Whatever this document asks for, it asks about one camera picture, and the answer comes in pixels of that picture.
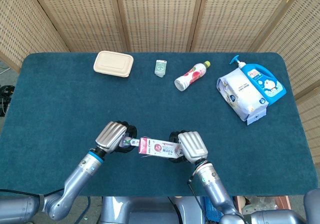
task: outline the detergent bottle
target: detergent bottle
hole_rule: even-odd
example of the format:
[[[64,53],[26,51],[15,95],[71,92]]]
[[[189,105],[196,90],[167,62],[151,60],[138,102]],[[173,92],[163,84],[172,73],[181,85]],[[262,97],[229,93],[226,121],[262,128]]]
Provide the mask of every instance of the detergent bottle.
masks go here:
[[[241,71],[269,102],[268,106],[275,103],[287,93],[285,87],[268,69],[255,63],[246,64],[243,61],[239,61],[238,57],[239,55],[236,55],[232,58],[229,64],[232,64],[235,61],[238,63]]]

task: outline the yellow bottle cap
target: yellow bottle cap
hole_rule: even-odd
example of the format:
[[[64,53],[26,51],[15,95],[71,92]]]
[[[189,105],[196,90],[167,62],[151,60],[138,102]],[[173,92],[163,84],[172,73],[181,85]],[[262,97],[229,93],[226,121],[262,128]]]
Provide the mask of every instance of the yellow bottle cap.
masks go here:
[[[210,61],[206,60],[204,63],[205,67],[208,69],[210,67]]]

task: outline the small bottle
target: small bottle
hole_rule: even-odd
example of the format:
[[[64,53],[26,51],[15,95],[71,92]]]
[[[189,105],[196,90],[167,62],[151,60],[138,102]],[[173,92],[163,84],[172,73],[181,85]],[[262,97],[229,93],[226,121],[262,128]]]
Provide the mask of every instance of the small bottle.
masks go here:
[[[208,67],[210,67],[210,62],[208,60],[204,63],[195,64],[190,71],[175,79],[175,87],[181,92],[184,91],[190,84],[206,74]]]

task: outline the metallic robot arm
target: metallic robot arm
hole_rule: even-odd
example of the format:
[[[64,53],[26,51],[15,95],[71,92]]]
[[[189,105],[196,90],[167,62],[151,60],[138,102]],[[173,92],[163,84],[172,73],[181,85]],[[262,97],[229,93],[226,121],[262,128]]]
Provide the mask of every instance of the metallic robot arm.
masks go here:
[[[251,215],[241,215],[234,206],[218,173],[207,161],[208,150],[196,131],[183,132],[178,135],[186,159],[195,164],[194,175],[197,175],[210,198],[213,206],[224,215],[220,224],[306,224],[292,210],[256,211]],[[309,224],[317,224],[320,220],[320,189],[309,191],[304,197],[306,218]]]
[[[46,213],[52,220],[59,221],[70,212],[76,197],[104,162],[105,154],[116,150],[127,131],[117,122],[109,122],[95,140],[91,149],[64,183],[64,193],[38,197],[0,199],[0,224],[29,221],[38,211]]]

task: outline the container lid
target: container lid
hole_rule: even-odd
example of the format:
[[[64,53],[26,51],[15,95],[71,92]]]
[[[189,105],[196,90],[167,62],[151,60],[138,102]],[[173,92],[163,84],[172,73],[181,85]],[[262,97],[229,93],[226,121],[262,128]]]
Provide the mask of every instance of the container lid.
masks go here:
[[[93,69],[103,73],[126,78],[129,76],[134,58],[131,55],[103,50],[96,56]]]

